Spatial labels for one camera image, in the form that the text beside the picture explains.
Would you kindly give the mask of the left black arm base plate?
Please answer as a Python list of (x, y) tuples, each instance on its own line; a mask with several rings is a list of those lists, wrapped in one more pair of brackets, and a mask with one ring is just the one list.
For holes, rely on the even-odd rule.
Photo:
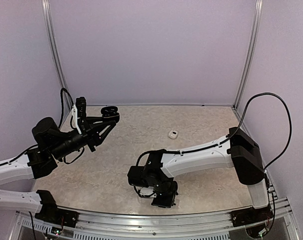
[(61, 227), (75, 228), (79, 213), (73, 210), (59, 208), (54, 197), (48, 190), (37, 190), (40, 197), (41, 209), (35, 213), (35, 218)]

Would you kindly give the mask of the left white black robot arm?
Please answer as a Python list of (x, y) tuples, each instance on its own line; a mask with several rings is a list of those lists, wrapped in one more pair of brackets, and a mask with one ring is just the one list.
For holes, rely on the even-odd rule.
[[(18, 180), (46, 177), (64, 161), (66, 156), (87, 146), (92, 152), (102, 144), (120, 120), (118, 113), (105, 113), (101, 117), (82, 117), (79, 129), (62, 132), (54, 119), (45, 117), (32, 129), (37, 144), (18, 156), (0, 161), (0, 185)], [(62, 217), (61, 210), (49, 191), (19, 192), (0, 190), (0, 210), (40, 212), (50, 222)]]

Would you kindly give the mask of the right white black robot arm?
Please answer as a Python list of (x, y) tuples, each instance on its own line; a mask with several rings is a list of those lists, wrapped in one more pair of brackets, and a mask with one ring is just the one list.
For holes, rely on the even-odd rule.
[(252, 207), (247, 218), (258, 222), (267, 213), (269, 195), (259, 145), (239, 127), (211, 142), (180, 150), (150, 150), (145, 165), (131, 166), (127, 179), (141, 198), (152, 198), (152, 205), (171, 208), (178, 195), (175, 177), (218, 168), (234, 168), (239, 182), (247, 186)]

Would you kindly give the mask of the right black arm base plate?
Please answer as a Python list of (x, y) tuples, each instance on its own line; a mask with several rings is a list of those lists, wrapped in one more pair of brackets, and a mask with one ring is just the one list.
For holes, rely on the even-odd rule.
[(263, 208), (248, 207), (230, 213), (233, 227), (240, 227), (266, 221), (274, 217), (271, 205)]

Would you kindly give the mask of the black earbuds charging case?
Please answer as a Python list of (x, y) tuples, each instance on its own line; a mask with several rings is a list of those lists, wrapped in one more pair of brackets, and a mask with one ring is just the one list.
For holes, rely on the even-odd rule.
[(120, 120), (120, 113), (116, 106), (105, 106), (100, 110), (100, 113), (103, 122), (114, 121), (118, 123)]

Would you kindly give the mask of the white earbuds charging case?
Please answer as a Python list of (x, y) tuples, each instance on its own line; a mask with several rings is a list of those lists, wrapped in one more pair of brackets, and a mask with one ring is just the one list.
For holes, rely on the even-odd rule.
[(179, 135), (179, 132), (174, 129), (170, 130), (168, 133), (168, 137), (172, 140), (176, 139), (178, 137), (178, 135)]

